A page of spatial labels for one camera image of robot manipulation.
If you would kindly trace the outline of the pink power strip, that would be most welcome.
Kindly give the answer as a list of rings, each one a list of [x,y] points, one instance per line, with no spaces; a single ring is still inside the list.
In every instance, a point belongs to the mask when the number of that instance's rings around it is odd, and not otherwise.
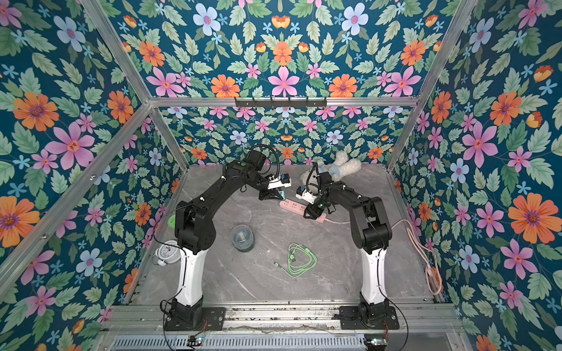
[[[296,201],[293,200],[283,200],[280,202],[280,207],[283,210],[289,211],[291,213],[294,214],[298,214],[301,215],[303,218],[305,219],[313,219],[316,222],[319,223],[324,223],[326,221],[326,215],[322,214],[318,217],[313,217],[310,214],[306,213],[306,206],[301,204],[301,203],[297,203]]]

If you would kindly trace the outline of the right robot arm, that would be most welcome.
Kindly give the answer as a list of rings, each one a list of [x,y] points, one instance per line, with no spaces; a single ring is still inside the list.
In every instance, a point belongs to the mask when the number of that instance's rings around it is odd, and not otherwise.
[[[342,181],[333,181],[328,172],[320,173],[316,194],[304,209],[305,219],[317,219],[334,206],[348,211],[351,236],[361,252],[362,286],[358,319],[373,327],[391,316],[385,286],[385,259],[392,239],[386,209],[380,197],[366,197]]]

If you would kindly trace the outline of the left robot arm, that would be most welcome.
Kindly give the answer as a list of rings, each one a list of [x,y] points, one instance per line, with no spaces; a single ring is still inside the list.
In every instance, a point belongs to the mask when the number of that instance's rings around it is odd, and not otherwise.
[[[180,255],[178,292],[161,306],[165,331],[194,331],[205,325],[203,316],[203,269],[217,231],[213,222],[220,207],[236,191],[251,187],[260,200],[282,200],[280,189],[291,186],[286,173],[263,175],[266,155],[252,149],[242,160],[223,167],[221,177],[205,192],[175,211],[174,235]]]

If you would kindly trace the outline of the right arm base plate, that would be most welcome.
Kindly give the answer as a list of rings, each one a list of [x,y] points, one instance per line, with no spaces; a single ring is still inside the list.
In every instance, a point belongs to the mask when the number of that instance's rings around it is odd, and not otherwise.
[[[382,314],[371,315],[358,306],[341,306],[333,318],[339,320],[342,330],[395,331],[400,328],[394,307],[387,308]]]

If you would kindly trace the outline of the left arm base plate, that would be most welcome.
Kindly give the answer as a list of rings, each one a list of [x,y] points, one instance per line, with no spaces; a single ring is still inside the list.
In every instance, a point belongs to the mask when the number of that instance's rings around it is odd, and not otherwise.
[[[196,307],[188,312],[169,309],[164,313],[165,331],[221,331],[225,322],[226,308]]]

